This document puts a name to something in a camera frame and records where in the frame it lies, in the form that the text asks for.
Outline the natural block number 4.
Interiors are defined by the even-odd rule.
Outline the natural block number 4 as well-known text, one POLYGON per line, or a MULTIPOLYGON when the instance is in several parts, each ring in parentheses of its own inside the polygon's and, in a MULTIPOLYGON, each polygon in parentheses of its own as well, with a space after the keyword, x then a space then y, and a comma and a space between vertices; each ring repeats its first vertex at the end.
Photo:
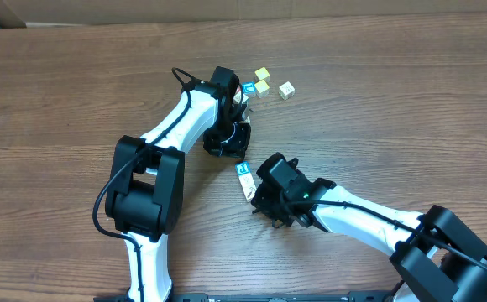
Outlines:
POLYGON ((256 187, 255 186, 243 187, 243 193, 246 201, 250 202, 255 197, 256 187))

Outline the blue letter P block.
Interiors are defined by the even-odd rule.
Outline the blue letter P block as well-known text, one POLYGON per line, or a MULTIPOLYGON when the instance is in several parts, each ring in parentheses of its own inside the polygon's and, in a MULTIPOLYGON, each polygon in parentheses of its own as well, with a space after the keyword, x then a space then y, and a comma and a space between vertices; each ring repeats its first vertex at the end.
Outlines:
POLYGON ((242 163, 236 164, 235 169, 236 169, 238 176, 242 176, 242 175, 246 175, 246 174, 251 173, 250 166, 249 166, 249 163, 247 161, 243 161, 242 163))

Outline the natural block letter B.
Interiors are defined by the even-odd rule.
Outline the natural block letter B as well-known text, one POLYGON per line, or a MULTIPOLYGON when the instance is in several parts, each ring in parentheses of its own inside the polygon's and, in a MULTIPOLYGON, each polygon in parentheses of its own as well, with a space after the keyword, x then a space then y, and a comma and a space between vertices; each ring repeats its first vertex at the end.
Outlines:
POLYGON ((255 190, 256 189, 253 176, 250 173, 241 174, 238 178, 239 178, 241 186, 245 190, 255 190))

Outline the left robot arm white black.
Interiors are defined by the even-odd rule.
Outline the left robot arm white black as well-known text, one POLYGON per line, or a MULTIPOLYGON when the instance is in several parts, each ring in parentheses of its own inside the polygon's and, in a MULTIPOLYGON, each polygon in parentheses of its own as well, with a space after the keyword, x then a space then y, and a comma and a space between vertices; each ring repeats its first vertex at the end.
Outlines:
POLYGON ((170 299, 168 236, 183 205, 186 154, 201 139, 213 156, 244 158, 251 134, 247 106, 233 101, 242 94, 235 72, 218 66, 208 81, 192 76, 181 82, 178 104, 156 128, 118 140, 92 221, 101 234, 126 244, 131 281, 119 301, 170 299))

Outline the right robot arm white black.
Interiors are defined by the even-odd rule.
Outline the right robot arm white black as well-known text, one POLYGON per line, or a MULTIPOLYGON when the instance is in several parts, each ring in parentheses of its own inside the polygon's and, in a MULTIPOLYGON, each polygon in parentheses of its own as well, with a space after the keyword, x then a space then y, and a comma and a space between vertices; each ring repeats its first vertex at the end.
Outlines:
POLYGON ((355 238, 388 256, 401 276, 389 301, 487 301, 487 244, 449 209, 400 211, 331 180, 310 181, 281 153, 257 171, 251 203, 274 228, 298 223, 355 238))

